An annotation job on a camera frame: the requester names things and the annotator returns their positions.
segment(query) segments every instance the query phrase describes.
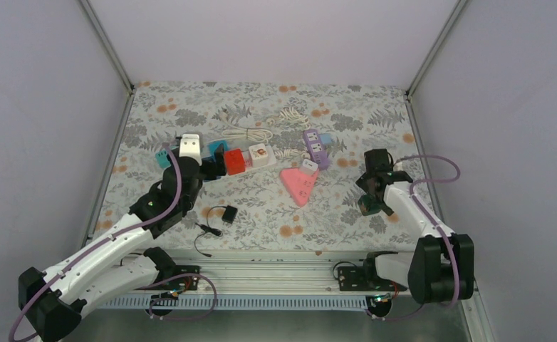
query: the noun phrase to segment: table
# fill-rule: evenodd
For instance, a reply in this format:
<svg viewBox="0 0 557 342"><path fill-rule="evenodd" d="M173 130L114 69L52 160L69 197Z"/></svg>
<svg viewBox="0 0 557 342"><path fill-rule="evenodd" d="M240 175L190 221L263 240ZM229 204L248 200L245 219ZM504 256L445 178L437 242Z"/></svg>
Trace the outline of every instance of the table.
<svg viewBox="0 0 557 342"><path fill-rule="evenodd" d="M363 217L356 201L363 193L354 181L364 172L363 153L387 148L394 158L416 155L415 136L404 91L376 85L307 85L273 83L143 82L138 85L113 174L105 193L95 236L119 220L149 186L161 179L154 154L161 144L182 133L205 140L221 137L225 111L240 127L273 131L274 150L304 151L302 128L266 121L283 108L309 115L312 127L329 133L331 166L317 179L310 201L295 205L279 179L279 171L298 167L299 155L283 157L273 167L207 182L195 208L155 241L166 250L193 249L210 207L230 204L239 209L233 225L220 220L222 209L210 212L210 234L197 241L201 250L232 251L411 251L417 241L397 214ZM420 162L406 162L414 178L423 177ZM420 195L430 203L426 187Z"/></svg>

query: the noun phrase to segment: pink triangular object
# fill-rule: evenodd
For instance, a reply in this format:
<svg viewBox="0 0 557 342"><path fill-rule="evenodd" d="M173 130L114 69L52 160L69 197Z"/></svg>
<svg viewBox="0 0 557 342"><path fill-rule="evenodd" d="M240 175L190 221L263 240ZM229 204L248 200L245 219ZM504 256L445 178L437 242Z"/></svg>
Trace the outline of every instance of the pink triangular object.
<svg viewBox="0 0 557 342"><path fill-rule="evenodd" d="M314 187L316 178L318 178L318 170L313 175L308 176L298 168L285 169L281 171L280 176L285 188L298 206L303 207L308 203L312 187Z"/></svg>

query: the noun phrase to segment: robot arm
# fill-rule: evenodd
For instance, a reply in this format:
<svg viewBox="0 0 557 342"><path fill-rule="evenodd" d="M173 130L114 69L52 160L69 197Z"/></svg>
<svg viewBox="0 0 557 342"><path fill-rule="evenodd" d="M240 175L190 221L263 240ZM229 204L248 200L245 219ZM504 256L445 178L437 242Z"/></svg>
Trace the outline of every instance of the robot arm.
<svg viewBox="0 0 557 342"><path fill-rule="evenodd" d="M201 159L198 135L185 134L177 142L178 148L168 155L172 166L163 179L104 235L43 272L31 267L20 275L19 307L44 342L60 340L106 301L176 275L176 265L159 247L147 249L128 265L112 266L130 252L150 246L180 222L193 208L203 180L226 174L221 145L213 161ZM178 286L179 281L166 285L168 289Z"/></svg>
<svg viewBox="0 0 557 342"><path fill-rule="evenodd" d="M416 195L410 192L412 178L404 171L393 170L387 150L367 151L365 166L365 174L356 182L366 192L358 200L360 211L363 215L379 211L388 215L397 213L411 237L418 238L414 252L370 253L365 269L373 272L368 272L367 277L389 279L408 287L420 304L448 301L455 290L453 263L457 263L458 299L470 298L474 284L474 244L469 236L455 234L422 199L414 198ZM450 260L438 227L452 245L454 260Z"/></svg>

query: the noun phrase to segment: red block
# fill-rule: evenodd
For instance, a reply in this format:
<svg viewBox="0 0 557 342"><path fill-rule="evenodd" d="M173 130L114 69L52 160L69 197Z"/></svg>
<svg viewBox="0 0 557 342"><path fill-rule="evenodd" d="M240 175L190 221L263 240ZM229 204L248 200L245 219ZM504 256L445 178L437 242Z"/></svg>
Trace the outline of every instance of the red block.
<svg viewBox="0 0 557 342"><path fill-rule="evenodd" d="M230 176L245 172L245 158L243 158L243 152L239 149L225 152L224 162Z"/></svg>

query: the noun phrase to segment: black power adapter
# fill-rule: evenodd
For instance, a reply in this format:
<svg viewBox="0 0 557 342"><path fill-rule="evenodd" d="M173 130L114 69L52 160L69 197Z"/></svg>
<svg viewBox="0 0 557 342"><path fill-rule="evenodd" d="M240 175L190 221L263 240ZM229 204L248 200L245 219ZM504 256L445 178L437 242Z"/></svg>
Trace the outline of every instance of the black power adapter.
<svg viewBox="0 0 557 342"><path fill-rule="evenodd" d="M228 224L232 224L232 222L234 222L235 217L236 217L236 208L231 205L227 205L226 209L224 210L224 214L222 215L222 221Z"/></svg>

